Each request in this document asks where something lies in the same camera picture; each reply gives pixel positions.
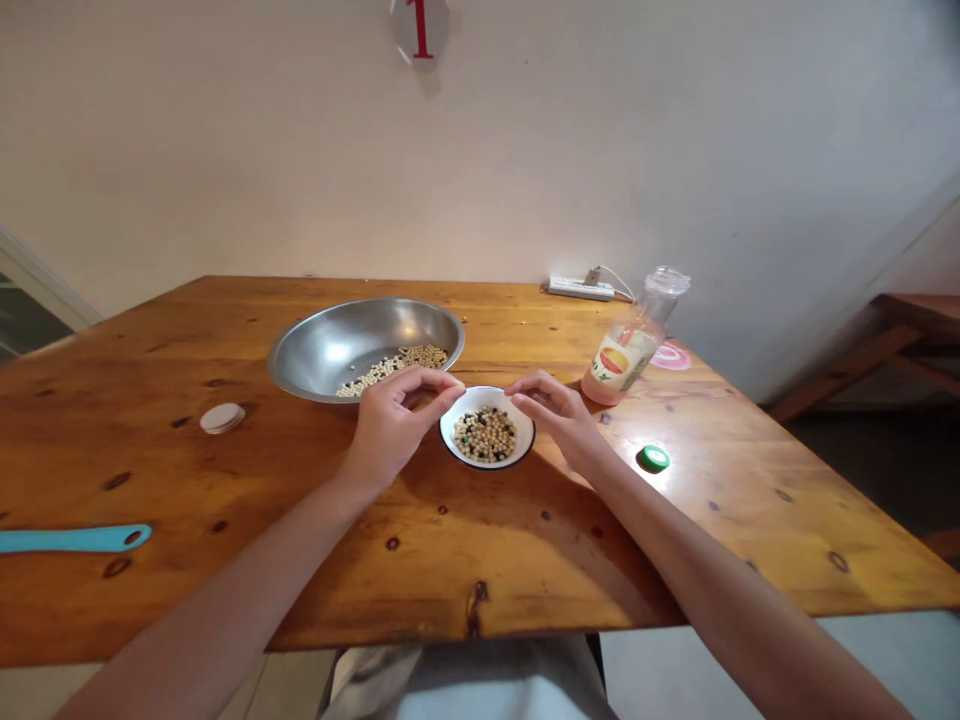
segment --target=wooden table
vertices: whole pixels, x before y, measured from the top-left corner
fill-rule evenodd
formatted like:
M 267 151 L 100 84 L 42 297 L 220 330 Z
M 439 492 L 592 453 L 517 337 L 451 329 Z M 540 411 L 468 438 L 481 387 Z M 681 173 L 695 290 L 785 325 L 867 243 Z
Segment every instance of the wooden table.
M 898 367 L 960 396 L 960 379 L 917 359 L 956 345 L 923 346 L 922 340 L 960 340 L 960 297 L 955 295 L 877 295 L 871 305 L 889 320 L 882 332 L 864 339 L 816 375 L 787 392 L 770 410 L 781 423 L 793 420 L 841 390 L 862 380 L 884 363 Z
M 299 318 L 378 295 L 464 316 L 455 374 L 500 386 L 537 367 L 577 379 L 623 309 L 533 285 L 206 277 L 3 367 L 0 528 L 155 532 L 120 556 L 0 557 L 0 665 L 109 658 L 323 482 L 354 421 L 280 391 L 265 357 Z M 247 419 L 204 434 L 200 415 L 228 401 Z M 607 416 L 595 409 L 631 462 L 665 448 L 673 464 L 647 480 L 807 612 L 960 605 L 949 566 L 699 359 L 650 367 Z M 460 465 L 431 433 L 270 647 L 683 621 L 545 433 L 499 473 Z

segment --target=bottle cap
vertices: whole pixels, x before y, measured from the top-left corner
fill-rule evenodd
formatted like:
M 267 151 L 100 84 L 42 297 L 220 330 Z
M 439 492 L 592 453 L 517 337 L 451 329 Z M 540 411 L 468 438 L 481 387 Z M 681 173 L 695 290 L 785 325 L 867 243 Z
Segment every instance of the bottle cap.
M 236 403 L 225 403 L 207 410 L 200 418 L 200 427 L 211 435 L 219 435 L 240 424 L 246 413 Z
M 656 474 L 670 467 L 670 458 L 660 448 L 647 445 L 637 453 L 637 465 L 649 473 Z

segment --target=forearm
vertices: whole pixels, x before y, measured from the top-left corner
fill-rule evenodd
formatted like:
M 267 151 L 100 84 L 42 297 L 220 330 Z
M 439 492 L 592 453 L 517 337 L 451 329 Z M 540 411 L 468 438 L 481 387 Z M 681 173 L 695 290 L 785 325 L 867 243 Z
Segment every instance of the forearm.
M 138 635 L 59 720 L 215 718 L 304 586 L 376 497 L 342 468 Z
M 817 623 L 619 458 L 604 455 L 588 480 L 764 716 L 909 717 Z

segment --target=person's left hand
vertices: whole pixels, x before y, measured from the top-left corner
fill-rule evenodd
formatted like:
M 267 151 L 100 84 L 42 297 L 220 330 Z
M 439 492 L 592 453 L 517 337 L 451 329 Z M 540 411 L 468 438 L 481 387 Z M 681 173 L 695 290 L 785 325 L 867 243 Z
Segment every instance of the person's left hand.
M 413 457 L 427 430 L 465 392 L 453 375 L 418 365 L 371 385 L 360 396 L 360 419 L 344 465 L 385 489 Z M 434 399 L 417 411 L 410 409 L 426 397 Z

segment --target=electrical cord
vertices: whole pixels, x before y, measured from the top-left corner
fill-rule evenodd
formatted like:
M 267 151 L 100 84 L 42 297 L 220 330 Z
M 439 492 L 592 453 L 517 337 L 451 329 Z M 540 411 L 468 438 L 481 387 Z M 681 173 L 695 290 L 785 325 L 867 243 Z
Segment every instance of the electrical cord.
M 636 302 L 636 301 L 637 301 L 636 296 L 634 296 L 634 294 L 633 294 L 633 290 L 631 290 L 631 289 L 630 289 L 630 286 L 627 285 L 627 284 L 623 281 L 623 278 L 622 278 L 622 277 L 620 277 L 619 275 L 617 275 L 613 270 L 611 270 L 610 268 L 608 268 L 606 265 L 597 265 L 597 267 L 600 268 L 601 270 L 606 270 L 608 273 L 610 273 L 611 275 L 613 275 L 613 277 L 615 277 L 615 278 L 617 279 L 617 282 L 619 282 L 621 285 L 623 285 L 624 289 L 627 291 L 627 297 L 630 298 L 630 302 Z

